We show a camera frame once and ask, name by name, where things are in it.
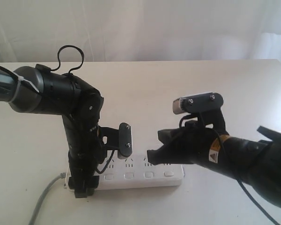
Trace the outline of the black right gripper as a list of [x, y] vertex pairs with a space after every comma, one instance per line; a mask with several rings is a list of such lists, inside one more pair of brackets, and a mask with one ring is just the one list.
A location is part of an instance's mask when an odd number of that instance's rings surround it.
[[[147, 150], [148, 162], [161, 164], [198, 164], [205, 168], [217, 168], [220, 159], [227, 163], [223, 144], [229, 139], [221, 110], [191, 113], [183, 116], [180, 128], [162, 129], [157, 132], [162, 146]], [[167, 146], [174, 142], [183, 144], [188, 151]]]

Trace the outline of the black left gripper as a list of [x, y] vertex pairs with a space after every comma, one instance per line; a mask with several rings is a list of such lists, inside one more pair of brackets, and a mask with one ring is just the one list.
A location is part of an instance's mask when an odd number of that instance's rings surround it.
[[[74, 191], [75, 198], [87, 198], [94, 194], [99, 185], [99, 176], [93, 176], [98, 165], [102, 164], [107, 157], [107, 149], [103, 142], [86, 146], [68, 143], [68, 162], [71, 177], [68, 180], [70, 190]], [[78, 185], [74, 180], [83, 180]]]

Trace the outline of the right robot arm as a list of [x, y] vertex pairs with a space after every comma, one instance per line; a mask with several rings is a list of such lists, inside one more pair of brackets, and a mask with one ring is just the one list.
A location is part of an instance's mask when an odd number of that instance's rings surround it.
[[162, 146], [148, 150], [153, 165], [196, 164], [250, 185], [281, 208], [281, 134], [265, 127], [266, 141], [230, 136], [221, 110], [184, 116], [176, 129], [158, 131]]

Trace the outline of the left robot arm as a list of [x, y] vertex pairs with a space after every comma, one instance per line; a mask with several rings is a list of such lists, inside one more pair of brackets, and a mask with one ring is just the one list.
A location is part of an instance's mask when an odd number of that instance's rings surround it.
[[69, 186], [76, 198], [93, 195], [97, 166], [106, 157], [98, 125], [104, 99], [99, 90], [72, 73], [55, 74], [48, 67], [0, 66], [0, 101], [19, 113], [60, 115], [69, 147]]

